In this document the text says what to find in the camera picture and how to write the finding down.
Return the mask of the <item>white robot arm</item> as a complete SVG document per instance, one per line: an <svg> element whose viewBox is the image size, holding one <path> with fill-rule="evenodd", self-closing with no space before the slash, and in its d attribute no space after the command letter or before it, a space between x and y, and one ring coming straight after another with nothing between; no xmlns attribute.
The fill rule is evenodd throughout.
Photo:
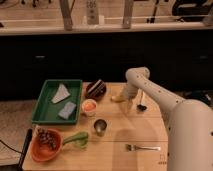
<svg viewBox="0 0 213 171"><path fill-rule="evenodd" d="M128 69L122 96L132 99L141 89L166 115L167 171L213 171L213 110L159 86L149 76L146 67Z"/></svg>

